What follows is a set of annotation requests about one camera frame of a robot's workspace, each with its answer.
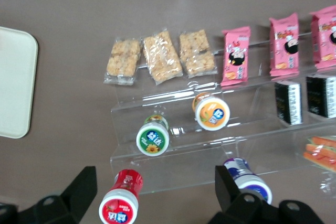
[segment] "plastic packaging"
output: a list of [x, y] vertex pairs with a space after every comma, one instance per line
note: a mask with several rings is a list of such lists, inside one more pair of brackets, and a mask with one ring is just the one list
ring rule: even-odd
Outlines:
[[180, 35], [180, 59], [189, 78], [218, 73], [205, 30]]
[[225, 161], [223, 165], [228, 169], [239, 189], [256, 191], [268, 204], [271, 204], [272, 191], [260, 177], [251, 171], [246, 160], [234, 157]]
[[144, 38], [143, 53], [149, 73], [157, 85], [183, 75], [180, 59], [168, 31]]
[[104, 83], [133, 85], [139, 58], [138, 40], [116, 40], [106, 68]]
[[308, 110], [325, 118], [336, 117], [336, 76], [306, 77]]
[[314, 136], [309, 141], [304, 158], [336, 173], [336, 136]]
[[104, 196], [99, 206], [99, 217], [104, 224], [132, 224], [138, 214], [138, 197], [143, 186], [141, 175], [130, 169], [122, 170], [114, 186]]
[[223, 30], [225, 36], [223, 80], [221, 86], [247, 81], [250, 27]]
[[230, 118], [227, 103], [207, 92], [200, 93], [194, 98], [192, 108], [196, 121], [208, 131], [220, 130]]
[[167, 120], [162, 115], [148, 117], [140, 128], [136, 139], [137, 147], [147, 156], [159, 156], [169, 146]]
[[315, 66], [326, 68], [336, 65], [336, 5], [312, 15], [311, 33]]
[[299, 22], [297, 13], [283, 19], [269, 19], [271, 76], [299, 73]]
[[292, 81], [275, 83], [278, 117], [290, 125], [302, 123], [301, 84]]

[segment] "plastic wrapper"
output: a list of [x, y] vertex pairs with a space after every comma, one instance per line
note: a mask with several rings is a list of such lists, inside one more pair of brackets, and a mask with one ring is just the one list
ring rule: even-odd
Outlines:
[[149, 73], [157, 85], [183, 75], [180, 59], [168, 31], [144, 38], [143, 53]]
[[222, 33], [225, 36], [225, 48], [221, 86], [247, 81], [250, 27], [246, 26], [233, 30], [223, 30]]
[[336, 136], [314, 136], [309, 141], [304, 158], [336, 173]]
[[293, 13], [283, 19], [269, 19], [271, 76], [299, 73], [299, 22]]
[[336, 118], [336, 76], [313, 74], [306, 77], [308, 111]]
[[282, 80], [274, 86], [278, 117], [289, 125], [301, 124], [301, 84]]
[[180, 59], [189, 78], [218, 73], [205, 30], [180, 35]]
[[140, 42], [138, 40], [116, 40], [107, 64], [104, 83], [133, 85], [139, 58]]
[[311, 13], [313, 59], [315, 66], [326, 68], [336, 65], [336, 5]]

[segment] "cartoon character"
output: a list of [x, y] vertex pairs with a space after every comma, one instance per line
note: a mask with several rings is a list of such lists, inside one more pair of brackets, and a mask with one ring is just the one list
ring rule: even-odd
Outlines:
[[288, 54], [296, 54], [298, 52], [299, 40], [293, 38], [293, 33], [286, 36], [285, 50]]
[[332, 30], [332, 34], [330, 35], [330, 40], [332, 43], [336, 45], [336, 26], [333, 26], [331, 30]]
[[246, 48], [243, 50], [240, 49], [240, 43], [239, 42], [233, 42], [227, 47], [227, 52], [229, 53], [229, 61], [228, 63], [231, 63], [235, 66], [240, 66], [244, 63], [245, 60], [245, 54]]
[[245, 60], [245, 54], [244, 54], [245, 51], [246, 49], [243, 50], [238, 49], [234, 52], [231, 52], [229, 54], [229, 63], [235, 66], [240, 66], [241, 64], [243, 64]]

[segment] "white tray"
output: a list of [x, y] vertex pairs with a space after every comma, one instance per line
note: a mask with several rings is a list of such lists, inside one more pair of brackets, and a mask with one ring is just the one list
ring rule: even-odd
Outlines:
[[0, 136], [27, 134], [38, 45], [23, 31], [0, 27]]

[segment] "pink snack package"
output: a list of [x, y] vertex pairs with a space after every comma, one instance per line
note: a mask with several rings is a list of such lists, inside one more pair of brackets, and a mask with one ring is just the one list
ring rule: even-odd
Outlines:
[[299, 73], [299, 21], [297, 13], [283, 19], [269, 19], [271, 76]]
[[247, 81], [248, 43], [251, 30], [249, 26], [223, 30], [224, 62], [221, 86]]
[[336, 65], [336, 5], [310, 13], [315, 66], [326, 68]]

